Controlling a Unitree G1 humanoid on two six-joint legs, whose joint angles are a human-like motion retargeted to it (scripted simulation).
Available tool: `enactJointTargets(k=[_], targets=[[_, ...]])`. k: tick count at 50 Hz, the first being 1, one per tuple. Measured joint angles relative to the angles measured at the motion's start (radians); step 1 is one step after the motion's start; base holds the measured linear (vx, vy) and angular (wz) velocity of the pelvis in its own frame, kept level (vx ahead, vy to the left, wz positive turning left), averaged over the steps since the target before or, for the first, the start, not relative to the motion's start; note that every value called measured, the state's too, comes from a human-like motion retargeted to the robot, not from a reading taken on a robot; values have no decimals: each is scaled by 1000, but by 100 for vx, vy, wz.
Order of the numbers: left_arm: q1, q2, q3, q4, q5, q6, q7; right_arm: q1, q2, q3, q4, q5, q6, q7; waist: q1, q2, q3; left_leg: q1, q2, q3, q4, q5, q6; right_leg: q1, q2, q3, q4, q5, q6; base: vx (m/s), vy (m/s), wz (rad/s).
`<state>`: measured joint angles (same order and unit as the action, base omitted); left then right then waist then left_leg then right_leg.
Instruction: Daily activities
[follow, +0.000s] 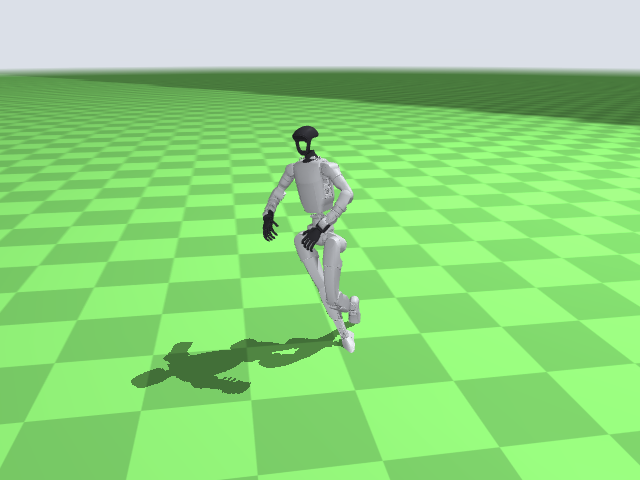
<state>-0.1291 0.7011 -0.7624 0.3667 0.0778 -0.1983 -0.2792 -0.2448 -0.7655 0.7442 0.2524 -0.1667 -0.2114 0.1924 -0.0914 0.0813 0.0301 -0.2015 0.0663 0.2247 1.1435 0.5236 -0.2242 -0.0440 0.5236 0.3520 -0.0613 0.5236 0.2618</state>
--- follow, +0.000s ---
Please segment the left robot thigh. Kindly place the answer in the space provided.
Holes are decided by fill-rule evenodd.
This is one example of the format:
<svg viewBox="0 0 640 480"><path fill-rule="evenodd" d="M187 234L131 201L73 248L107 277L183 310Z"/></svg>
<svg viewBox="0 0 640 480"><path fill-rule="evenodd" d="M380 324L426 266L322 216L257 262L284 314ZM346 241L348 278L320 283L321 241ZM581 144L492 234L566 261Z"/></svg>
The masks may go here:
<svg viewBox="0 0 640 480"><path fill-rule="evenodd" d="M346 250L347 242L341 236L329 232L324 244L323 270L325 283L325 302L335 306L339 295L339 281L342 267L340 253Z"/></svg>

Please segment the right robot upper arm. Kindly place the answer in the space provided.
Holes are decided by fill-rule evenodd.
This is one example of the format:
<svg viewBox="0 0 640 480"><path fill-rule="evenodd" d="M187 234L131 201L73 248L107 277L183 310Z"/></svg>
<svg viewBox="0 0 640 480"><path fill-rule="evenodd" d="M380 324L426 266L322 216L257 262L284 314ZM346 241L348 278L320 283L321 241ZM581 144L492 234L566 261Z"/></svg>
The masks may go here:
<svg viewBox="0 0 640 480"><path fill-rule="evenodd" d="M295 163L291 163L286 166L285 172L283 173L283 176L281 177L277 189L274 193L274 195L277 196L280 201L286 195L286 188L292 183L295 178L293 171L294 164Z"/></svg>

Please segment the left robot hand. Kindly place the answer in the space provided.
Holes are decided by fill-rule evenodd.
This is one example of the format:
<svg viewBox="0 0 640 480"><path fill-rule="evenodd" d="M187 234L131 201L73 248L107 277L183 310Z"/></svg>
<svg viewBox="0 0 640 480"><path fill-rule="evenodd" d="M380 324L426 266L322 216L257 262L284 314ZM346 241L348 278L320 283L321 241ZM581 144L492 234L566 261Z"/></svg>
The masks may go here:
<svg viewBox="0 0 640 480"><path fill-rule="evenodd" d="M319 222L318 222L319 223ZM304 248L306 248L307 250L309 250L309 246L310 247L310 252L313 252L313 247L315 245L315 243L318 242L321 233L325 233L326 230L330 227L330 224L327 225L323 230L318 226L318 223L316 224L316 228L311 228L309 230L306 230L303 232L303 236L305 234L307 234L303 239L302 239L302 244L304 244ZM308 239L307 239L308 238ZM307 239L307 240L306 240ZM305 241L306 240L306 241ZM310 241L309 241L310 240ZM305 241L305 242L304 242ZM309 243L308 243L309 242ZM312 243L313 242L313 243ZM307 244L308 243L308 244ZM307 246L306 246L307 245Z"/></svg>

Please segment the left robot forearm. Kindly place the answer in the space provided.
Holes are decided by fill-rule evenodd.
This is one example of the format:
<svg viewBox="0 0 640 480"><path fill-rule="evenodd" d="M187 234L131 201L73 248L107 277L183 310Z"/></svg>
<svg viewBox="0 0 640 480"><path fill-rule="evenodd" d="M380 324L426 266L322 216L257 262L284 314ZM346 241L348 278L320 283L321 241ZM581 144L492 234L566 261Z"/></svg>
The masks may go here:
<svg viewBox="0 0 640 480"><path fill-rule="evenodd" d="M318 226L323 230L327 225L333 225L337 222L337 218L347 210L346 206L351 198L351 193L348 190L341 191L337 201L334 203L333 208L321 219Z"/></svg>

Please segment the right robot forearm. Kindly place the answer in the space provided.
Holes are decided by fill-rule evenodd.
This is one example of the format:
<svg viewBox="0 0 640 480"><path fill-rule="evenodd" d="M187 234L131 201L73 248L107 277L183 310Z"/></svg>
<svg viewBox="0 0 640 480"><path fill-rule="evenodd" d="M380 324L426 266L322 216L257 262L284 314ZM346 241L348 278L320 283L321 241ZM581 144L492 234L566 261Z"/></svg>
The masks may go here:
<svg viewBox="0 0 640 480"><path fill-rule="evenodd" d="M267 203L267 205L266 205L266 207L265 207L265 211L264 211L264 213L262 214L263 216L264 216L264 215L266 215L266 214L268 214L268 210L272 210L272 211L273 211L273 213L275 213L276 208L277 208L277 206L279 205L280 200L279 200L279 198L278 198L277 196L275 196L275 195L274 195L274 193L275 193L276 189L277 189L277 187L275 187L275 188L273 189L273 191L272 191L272 193L271 193L271 195L270 195L270 197L269 197L269 199L268 199L268 203Z"/></svg>

